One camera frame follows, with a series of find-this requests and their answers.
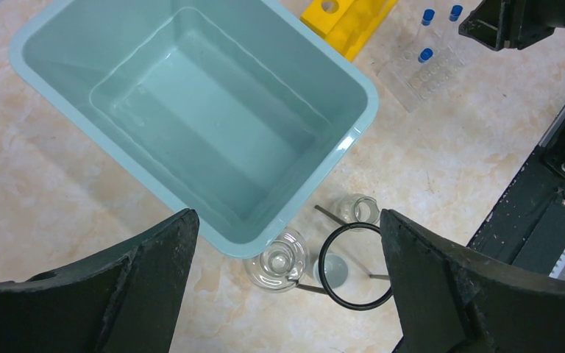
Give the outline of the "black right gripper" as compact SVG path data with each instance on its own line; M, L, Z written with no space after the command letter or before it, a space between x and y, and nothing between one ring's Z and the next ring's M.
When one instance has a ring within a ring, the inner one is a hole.
M485 0L462 21L458 34L492 51L523 50L565 29L565 0Z

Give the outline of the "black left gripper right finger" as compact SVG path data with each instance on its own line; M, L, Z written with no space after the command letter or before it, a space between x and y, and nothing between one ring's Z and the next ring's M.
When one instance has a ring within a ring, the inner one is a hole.
M441 237L395 210L380 234L397 352L565 352L565 281Z

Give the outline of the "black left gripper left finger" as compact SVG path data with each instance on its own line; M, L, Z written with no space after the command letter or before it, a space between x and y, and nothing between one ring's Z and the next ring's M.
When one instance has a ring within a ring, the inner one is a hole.
M196 248L181 210L84 259L0 282L0 352L167 352Z

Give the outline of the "blue capped test tube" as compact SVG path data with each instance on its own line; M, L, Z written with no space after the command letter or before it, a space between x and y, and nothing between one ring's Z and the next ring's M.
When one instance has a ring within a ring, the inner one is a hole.
M412 61L413 68L416 70L418 67L421 67L422 65L427 63L433 57L433 55L434 51L431 48L426 47L422 49Z
M427 8L423 11L419 27L416 32L415 41L421 43L423 40L432 35L431 23L433 22L436 12L432 8Z
M454 35L458 32L458 23L462 12L462 5L455 4L452 6L447 17L447 22L444 25L443 38L448 38L450 35Z

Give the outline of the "yellow test tube rack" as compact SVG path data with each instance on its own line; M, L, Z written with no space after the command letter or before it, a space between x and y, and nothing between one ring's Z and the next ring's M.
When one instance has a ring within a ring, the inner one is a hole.
M397 0L312 1L300 21L352 62Z

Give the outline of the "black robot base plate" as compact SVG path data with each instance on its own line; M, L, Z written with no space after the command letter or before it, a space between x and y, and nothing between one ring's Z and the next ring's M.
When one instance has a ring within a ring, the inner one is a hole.
M565 249L565 124L537 146L467 245L548 275Z

